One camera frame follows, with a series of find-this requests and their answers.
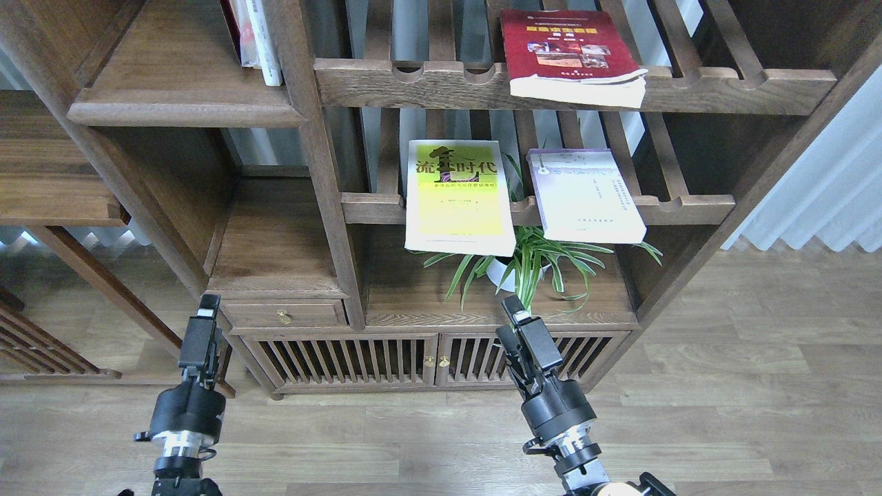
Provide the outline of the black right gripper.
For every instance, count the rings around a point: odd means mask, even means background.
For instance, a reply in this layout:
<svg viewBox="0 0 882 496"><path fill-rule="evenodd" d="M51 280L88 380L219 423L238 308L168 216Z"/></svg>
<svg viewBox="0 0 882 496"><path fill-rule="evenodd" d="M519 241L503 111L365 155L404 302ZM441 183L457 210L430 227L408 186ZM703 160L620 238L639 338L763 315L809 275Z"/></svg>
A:
<svg viewBox="0 0 882 496"><path fill-rule="evenodd" d="M517 296L507 296L501 305L511 324L498 327L495 333L511 379L524 399L521 412L533 437L547 445L570 427L595 420L580 384L558 376L555 368L563 364L563 357L543 320L533 317Z"/></svg>

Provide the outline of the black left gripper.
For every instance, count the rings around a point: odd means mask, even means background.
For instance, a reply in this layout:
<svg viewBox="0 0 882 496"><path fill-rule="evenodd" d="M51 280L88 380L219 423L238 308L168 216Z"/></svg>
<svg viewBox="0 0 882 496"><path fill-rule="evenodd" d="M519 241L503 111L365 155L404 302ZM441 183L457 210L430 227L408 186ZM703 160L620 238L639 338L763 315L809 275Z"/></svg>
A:
<svg viewBox="0 0 882 496"><path fill-rule="evenodd" d="M182 382L158 395L149 430L149 440L164 431L193 431L207 437L208 445L220 440L226 398L214 391L216 382L226 382L232 347L217 330L216 319L221 297L205 294L196 315L189 318L178 367Z"/></svg>

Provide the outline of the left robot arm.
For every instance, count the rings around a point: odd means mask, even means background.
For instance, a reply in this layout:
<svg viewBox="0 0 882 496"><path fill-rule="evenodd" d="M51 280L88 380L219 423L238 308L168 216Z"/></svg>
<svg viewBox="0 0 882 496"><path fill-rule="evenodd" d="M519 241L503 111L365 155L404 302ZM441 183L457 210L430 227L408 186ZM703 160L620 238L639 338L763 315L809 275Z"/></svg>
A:
<svg viewBox="0 0 882 496"><path fill-rule="evenodd" d="M211 478L202 477L201 454L211 459L220 439L226 399L215 391L218 345L223 338L216 318L220 296L201 298L196 315L189 318L178 366L181 383L158 395L150 428L133 436L135 442L163 444L163 455L154 465L154 495L218 495Z"/></svg>

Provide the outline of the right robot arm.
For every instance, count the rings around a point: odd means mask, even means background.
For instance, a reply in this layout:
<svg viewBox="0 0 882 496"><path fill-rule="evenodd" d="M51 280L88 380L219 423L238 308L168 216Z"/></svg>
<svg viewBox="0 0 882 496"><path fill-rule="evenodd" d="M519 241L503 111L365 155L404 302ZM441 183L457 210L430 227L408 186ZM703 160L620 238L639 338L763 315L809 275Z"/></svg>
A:
<svg viewBox="0 0 882 496"><path fill-rule="evenodd" d="M508 296L502 305L511 324L495 332L533 433L523 445L524 453L553 458L568 495L673 495L674 490L649 472L640 474L639 482L609 478L599 460L602 450L588 435L596 414L577 381L558 377L563 357L545 323L533 317L517 296Z"/></svg>

